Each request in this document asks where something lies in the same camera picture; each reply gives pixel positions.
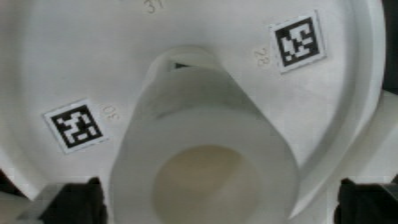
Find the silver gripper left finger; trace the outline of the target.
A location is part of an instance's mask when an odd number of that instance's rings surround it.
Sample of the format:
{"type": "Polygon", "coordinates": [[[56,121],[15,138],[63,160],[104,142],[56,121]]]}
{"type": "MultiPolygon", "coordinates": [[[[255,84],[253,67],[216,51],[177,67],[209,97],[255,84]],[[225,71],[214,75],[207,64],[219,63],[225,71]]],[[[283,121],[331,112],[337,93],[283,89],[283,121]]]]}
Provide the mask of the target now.
{"type": "Polygon", "coordinates": [[[17,217],[17,224],[109,224],[100,178],[51,184],[17,217]]]}

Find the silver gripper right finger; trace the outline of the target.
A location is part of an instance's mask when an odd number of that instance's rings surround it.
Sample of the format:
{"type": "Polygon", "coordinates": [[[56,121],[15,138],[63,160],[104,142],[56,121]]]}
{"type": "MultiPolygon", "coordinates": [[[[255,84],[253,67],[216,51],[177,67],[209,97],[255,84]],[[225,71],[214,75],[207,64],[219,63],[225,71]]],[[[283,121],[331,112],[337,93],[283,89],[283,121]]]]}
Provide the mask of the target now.
{"type": "Polygon", "coordinates": [[[398,180],[390,183],[342,180],[335,224],[398,224],[398,180]]]}

